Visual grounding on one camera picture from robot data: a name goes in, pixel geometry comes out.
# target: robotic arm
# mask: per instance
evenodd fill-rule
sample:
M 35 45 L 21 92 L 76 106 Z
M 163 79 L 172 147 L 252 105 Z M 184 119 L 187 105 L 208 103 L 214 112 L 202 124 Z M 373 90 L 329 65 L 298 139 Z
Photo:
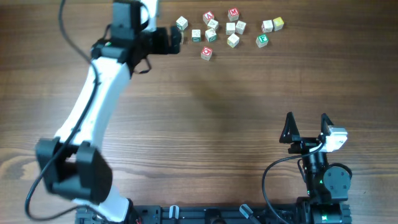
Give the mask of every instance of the robotic arm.
M 295 204 L 272 206 L 269 203 L 264 182 L 267 170 L 274 164 L 263 176 L 266 207 L 133 206 L 131 200 L 120 196 L 112 186 L 112 170 L 101 156 L 104 132 L 116 102 L 141 60 L 147 62 L 148 70 L 140 73 L 146 73 L 151 69 L 149 54 L 180 51 L 182 36 L 177 27 L 170 28 L 170 36 L 166 28 L 156 27 L 157 6 L 157 0 L 114 0 L 110 38 L 101 38 L 93 45 L 91 62 L 95 67 L 90 67 L 75 107 L 55 137 L 40 139 L 35 147 L 47 191 L 85 206 L 78 209 L 75 223 L 351 223 L 349 206 L 343 202 L 348 199 L 352 173 L 342 164 L 329 165 L 326 158 L 328 152 L 344 144 L 347 132 L 334 126 L 325 114 L 317 138 L 301 138 L 293 114 L 288 113 L 286 118 L 280 142 L 291 143 L 289 154 L 302 157 L 304 171 L 299 168 L 309 196 L 298 198 Z M 85 113 L 95 88 L 96 95 Z M 83 114 L 79 130 L 74 133 Z M 76 161 L 67 161 L 72 155 L 76 155 Z M 29 214 L 29 204 L 25 210 Z

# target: wooden surface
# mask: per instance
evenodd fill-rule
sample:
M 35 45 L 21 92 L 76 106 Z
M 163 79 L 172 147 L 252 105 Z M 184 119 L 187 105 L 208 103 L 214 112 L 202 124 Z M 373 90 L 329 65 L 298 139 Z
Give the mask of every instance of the wooden surface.
M 236 49 L 225 35 L 233 6 L 247 22 Z M 394 1 L 163 2 L 159 25 L 186 17 L 188 41 L 178 55 L 151 56 L 153 70 L 120 97 L 103 144 L 114 183 L 137 205 L 262 204 L 263 170 L 287 156 L 278 143 L 286 113 L 302 136 L 316 136 L 327 113 L 349 132 L 329 161 L 353 170 L 354 223 L 398 223 L 397 9 Z M 219 40 L 192 43 L 208 10 Z M 57 11 L 0 6 L 0 223 L 30 223 L 23 203 L 39 172 L 33 147 L 63 124 L 85 81 L 88 66 L 62 39 Z M 261 21 L 279 16 L 285 27 L 259 49 Z M 87 52 L 109 22 L 110 4 L 65 8 L 68 33 Z M 209 62 L 203 46 L 214 50 Z M 295 161 L 269 173 L 267 191 L 274 203 L 305 195 Z M 42 185 L 32 202 L 38 215 L 69 206 Z

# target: wooden table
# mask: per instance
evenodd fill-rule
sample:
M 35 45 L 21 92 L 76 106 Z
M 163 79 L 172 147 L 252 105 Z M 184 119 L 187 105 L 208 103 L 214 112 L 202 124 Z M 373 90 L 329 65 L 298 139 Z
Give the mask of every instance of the wooden table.
M 0 223 L 30 223 L 26 193 L 38 174 L 33 147 L 52 138 L 71 112 L 88 65 L 58 31 L 58 1 L 0 6 Z M 68 33 L 86 52 L 111 22 L 111 4 L 76 1 L 65 8 Z M 354 173 L 354 223 L 398 223 L 398 16 L 395 1 L 162 1 L 160 26 L 190 25 L 178 55 L 150 56 L 120 97 L 103 144 L 114 184 L 137 205 L 263 204 L 261 175 L 287 156 L 279 144 L 286 113 L 302 136 L 317 136 L 327 113 L 349 132 L 328 156 Z M 226 44 L 227 9 L 247 22 L 239 45 Z M 193 43 L 212 10 L 218 40 Z M 261 22 L 285 27 L 255 43 Z M 212 59 L 200 58 L 204 46 Z M 269 174 L 274 203 L 306 195 L 295 161 Z M 40 185 L 32 211 L 70 206 Z M 73 214 L 57 223 L 73 223 Z

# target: toy block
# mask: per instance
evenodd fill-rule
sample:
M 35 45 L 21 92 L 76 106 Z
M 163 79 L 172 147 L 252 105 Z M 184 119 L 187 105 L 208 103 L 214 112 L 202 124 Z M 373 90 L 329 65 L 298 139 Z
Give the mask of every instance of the toy block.
M 234 48 L 239 43 L 239 37 L 236 34 L 232 34 L 228 37 L 227 44 Z
M 274 19 L 273 22 L 275 27 L 274 31 L 280 30 L 285 24 L 281 17 Z
M 214 19 L 214 14 L 210 11 L 204 13 L 203 15 L 203 21 L 207 25 L 212 19 Z
M 239 11 L 236 8 L 232 8 L 230 10 L 228 10 L 228 18 L 229 21 L 236 21 L 239 19 Z
M 259 48 L 266 46 L 268 44 L 268 37 L 265 34 L 261 34 L 257 37 L 256 44 Z
M 218 22 L 215 21 L 214 19 L 211 19 L 210 22 L 207 24 L 207 29 L 214 29 L 214 31 L 217 31 Z
M 186 18 L 179 17 L 179 19 L 177 19 L 177 27 L 180 30 L 185 30 L 188 27 L 188 21 L 186 20 Z
M 205 60 L 210 60 L 211 55 L 213 55 L 213 50 L 211 48 L 204 47 L 201 51 L 200 57 Z
M 226 35 L 231 35 L 235 33 L 235 23 L 227 22 L 226 23 Z
M 274 28 L 274 25 L 272 25 L 272 21 L 271 20 L 262 22 L 261 30 L 262 30 L 263 33 L 272 32 L 273 28 Z
M 243 34 L 244 28 L 246 27 L 246 23 L 242 21 L 238 21 L 236 23 L 235 31 L 239 34 Z
M 217 39 L 216 31 L 214 31 L 213 29 L 206 30 L 205 36 L 206 36 L 207 41 L 209 41 L 209 42 L 213 42 Z
M 192 30 L 192 42 L 200 42 L 200 30 Z

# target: yellow cube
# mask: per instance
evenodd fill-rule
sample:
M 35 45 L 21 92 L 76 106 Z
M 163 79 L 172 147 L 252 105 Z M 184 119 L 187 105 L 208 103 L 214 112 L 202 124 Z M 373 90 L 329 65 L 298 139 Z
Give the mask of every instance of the yellow cube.
M 274 19 L 273 23 L 274 23 L 274 31 L 280 30 L 285 24 L 281 17 Z

